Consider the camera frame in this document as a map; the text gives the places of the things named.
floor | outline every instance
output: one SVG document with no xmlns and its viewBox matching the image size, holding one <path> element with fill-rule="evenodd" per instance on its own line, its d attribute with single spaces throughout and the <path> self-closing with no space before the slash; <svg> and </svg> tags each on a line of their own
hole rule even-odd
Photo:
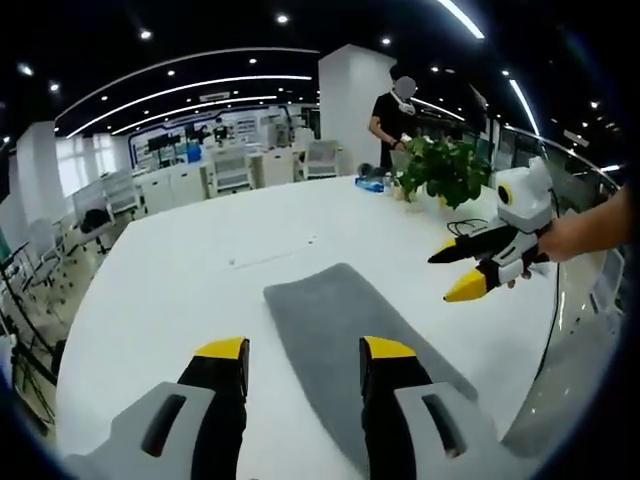
<svg viewBox="0 0 640 480">
<path fill-rule="evenodd" d="M 126 222 L 121 222 L 114 229 L 112 237 L 117 238 L 125 225 Z M 52 314 L 46 313 L 45 287 L 34 292 L 35 301 L 31 299 L 25 301 L 33 323 L 38 326 L 51 345 L 68 335 L 80 302 L 103 259 L 95 245 L 89 245 L 87 251 L 83 251 L 82 248 L 75 249 L 69 257 L 70 261 L 64 266 L 66 277 L 60 275 L 60 282 L 66 285 L 65 303 L 56 303 L 55 312 Z M 602 333 L 602 322 L 597 322 L 588 301 L 588 292 L 595 281 L 601 262 L 602 254 L 595 254 L 578 257 L 561 266 L 559 317 L 550 337 L 547 359 L 520 415 L 504 439 L 504 443 L 520 455 L 540 455 L 543 447 L 561 433 L 559 428 L 567 428 L 566 422 L 573 418 L 566 413 L 567 409 L 584 397 L 593 386 L 593 375 L 588 378 L 583 375 L 589 371 L 585 370 L 585 365 L 592 367 L 606 364 L 605 354 L 610 351 L 615 335 L 609 327 L 605 328 L 608 334 Z M 26 326 L 15 305 L 7 301 L 4 303 L 5 310 L 16 321 L 19 328 L 24 330 Z M 27 332 L 24 337 L 26 339 L 30 338 Z M 44 350 L 36 348 L 34 352 L 43 363 L 50 366 L 51 357 Z M 46 401 L 51 412 L 55 412 L 55 389 L 37 373 L 34 377 L 35 388 L 29 382 L 23 382 L 23 372 L 20 368 L 16 368 L 18 388 L 22 390 L 24 384 L 23 398 L 49 427 L 45 441 L 53 445 L 55 442 L 53 415 L 47 414 L 41 399 Z M 38 390 L 42 393 L 40 398 L 37 394 Z"/>
</svg>

green leaves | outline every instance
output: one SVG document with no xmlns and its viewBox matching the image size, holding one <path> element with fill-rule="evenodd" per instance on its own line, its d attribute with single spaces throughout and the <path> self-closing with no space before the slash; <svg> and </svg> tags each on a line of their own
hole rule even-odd
<svg viewBox="0 0 640 480">
<path fill-rule="evenodd" d="M 473 145 L 431 143 L 417 137 L 407 144 L 407 150 L 412 158 L 398 178 L 407 199 L 426 184 L 429 196 L 441 196 L 456 209 L 467 200 L 477 199 L 482 185 L 489 181 L 491 168 L 476 158 Z"/>
</svg>

ceiling light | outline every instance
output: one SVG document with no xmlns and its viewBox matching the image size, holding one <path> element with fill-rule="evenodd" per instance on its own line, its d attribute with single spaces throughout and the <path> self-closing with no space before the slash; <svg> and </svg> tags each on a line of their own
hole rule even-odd
<svg viewBox="0 0 640 480">
<path fill-rule="evenodd" d="M 116 132 L 114 132 L 114 135 L 118 134 L 118 133 L 122 133 L 125 130 L 129 130 L 130 128 L 134 128 L 137 127 L 139 125 L 142 125 L 144 123 L 149 123 L 152 122 L 154 120 L 159 120 L 163 117 L 169 117 L 171 115 L 176 115 L 178 113 L 182 113 L 182 112 L 188 112 L 189 110 L 193 110 L 193 109 L 200 109 L 200 108 L 206 108 L 206 107 L 212 107 L 214 105 L 223 105 L 225 103 L 238 103 L 238 102 L 256 102 L 258 100 L 273 100 L 277 98 L 275 95 L 267 95 L 267 96 L 263 96 L 263 97 L 244 97 L 244 98 L 233 98 L 233 99 L 227 99 L 227 100 L 219 100 L 217 102 L 208 102 L 208 103 L 201 103 L 200 105 L 191 105 L 189 107 L 184 107 L 184 108 L 179 108 L 177 110 L 172 110 L 170 112 L 164 112 L 160 115 L 156 115 L 154 117 L 149 117 L 149 118 L 145 118 L 144 120 L 140 120 L 139 122 L 136 123 L 132 123 L 131 125 L 128 125 L 126 127 L 121 128 L 120 130 L 117 130 Z M 194 113 L 200 113 L 200 110 L 195 110 Z"/>
<path fill-rule="evenodd" d="M 516 92 L 516 95 L 518 96 L 518 99 L 520 100 L 520 103 L 522 104 L 522 108 L 524 108 L 525 113 L 527 114 L 527 117 L 529 117 L 529 123 L 531 123 L 531 127 L 533 128 L 533 132 L 540 136 L 540 130 L 538 129 L 538 125 L 536 124 L 536 120 L 533 118 L 533 112 L 531 111 L 531 107 L 529 107 L 529 104 L 527 103 L 526 98 L 524 98 L 524 94 L 522 93 L 522 90 L 520 89 L 520 85 L 518 85 L 518 82 L 516 82 L 515 80 L 509 80 L 509 84 L 511 84 L 511 88 L 513 88 L 513 91 Z"/>
<path fill-rule="evenodd" d="M 424 100 L 420 100 L 420 99 L 415 98 L 415 97 L 411 97 L 411 100 L 413 100 L 414 102 L 416 102 L 416 103 L 418 103 L 420 105 L 425 105 L 427 107 L 431 107 L 431 108 L 433 108 L 435 110 L 438 110 L 438 111 L 440 111 L 442 113 L 446 113 L 447 115 L 451 115 L 453 118 L 457 118 L 461 122 L 464 122 L 464 118 L 462 118 L 460 115 L 456 115 L 455 113 L 450 112 L 449 110 L 445 110 L 442 107 L 438 107 L 437 105 L 432 105 L 430 103 L 425 102 Z"/>
<path fill-rule="evenodd" d="M 462 24 L 465 27 L 467 27 L 467 29 L 473 34 L 474 37 L 476 37 L 479 40 L 484 38 L 484 34 L 480 31 L 478 27 L 476 27 L 476 24 L 473 23 L 471 19 L 467 17 L 467 15 L 456 6 L 455 3 L 453 3 L 451 0 L 438 0 L 438 2 L 444 8 L 449 10 L 449 12 L 451 12 L 454 17 L 460 20 Z"/>
<path fill-rule="evenodd" d="M 33 77 L 33 69 L 26 63 L 18 64 L 18 71 L 27 77 Z"/>
<path fill-rule="evenodd" d="M 138 103 L 142 103 L 142 102 L 146 102 L 147 100 L 151 100 L 153 98 L 157 98 L 157 97 L 161 97 L 162 95 L 168 95 L 170 93 L 174 93 L 174 92 L 179 92 L 181 90 L 187 90 L 189 88 L 197 88 L 197 87 L 203 87 L 205 85 L 215 85 L 218 83 L 229 83 L 229 82 L 238 82 L 238 81 L 242 81 L 242 80 L 311 80 L 311 77 L 306 77 L 306 76 L 298 76 L 298 75 L 249 75 L 246 77 L 230 77 L 230 78 L 221 78 L 221 79 L 217 79 L 217 80 L 207 80 L 206 82 L 198 82 L 198 83 L 192 83 L 189 85 L 182 85 L 180 87 L 175 87 L 175 88 L 170 88 L 169 90 L 164 90 L 162 92 L 158 92 L 158 93 L 154 93 L 152 95 L 148 95 L 146 97 L 142 97 L 139 98 L 137 100 L 134 100 L 132 102 L 129 102 L 125 105 L 122 105 L 118 108 L 114 108 L 113 110 L 100 115 L 99 117 L 94 118 L 93 120 L 91 120 L 90 122 L 86 123 L 85 125 L 83 125 L 82 127 L 78 128 L 77 130 L 75 130 L 74 132 L 71 132 L 69 135 L 67 135 L 67 140 L 71 137 L 73 137 L 74 135 L 80 133 L 81 131 L 83 131 L 85 128 L 93 125 L 96 122 L 99 122 L 100 120 L 104 120 L 105 118 L 107 118 L 110 115 L 113 115 L 114 113 L 120 112 L 126 108 L 129 108 L 133 105 L 137 105 Z"/>
<path fill-rule="evenodd" d="M 620 170 L 620 165 L 609 165 L 600 169 L 601 172 L 615 172 L 616 170 Z"/>
</svg>

white pillar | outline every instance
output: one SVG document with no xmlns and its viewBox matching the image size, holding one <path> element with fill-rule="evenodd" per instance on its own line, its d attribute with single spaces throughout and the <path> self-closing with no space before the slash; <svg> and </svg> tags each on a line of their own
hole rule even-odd
<svg viewBox="0 0 640 480">
<path fill-rule="evenodd" d="M 395 63 L 391 57 L 353 45 L 318 62 L 321 138 L 337 140 L 347 150 L 349 173 L 361 163 L 380 163 L 380 140 L 367 127 L 376 99 L 392 86 L 389 69 Z"/>
<path fill-rule="evenodd" d="M 17 142 L 18 179 L 27 224 L 39 218 L 57 221 L 66 211 L 53 129 L 53 122 L 34 123 Z"/>
</svg>

black shirt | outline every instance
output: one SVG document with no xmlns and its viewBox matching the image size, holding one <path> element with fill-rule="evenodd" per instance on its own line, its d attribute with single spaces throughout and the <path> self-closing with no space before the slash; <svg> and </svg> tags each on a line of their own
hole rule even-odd
<svg viewBox="0 0 640 480">
<path fill-rule="evenodd" d="M 373 107 L 373 117 L 380 118 L 380 128 L 387 135 L 392 136 L 396 140 L 400 140 L 403 133 L 413 134 L 415 130 L 415 117 L 400 111 L 400 105 L 391 93 L 387 92 L 380 95 Z M 390 169 L 391 163 L 391 145 L 380 140 L 380 166 Z"/>
</svg>

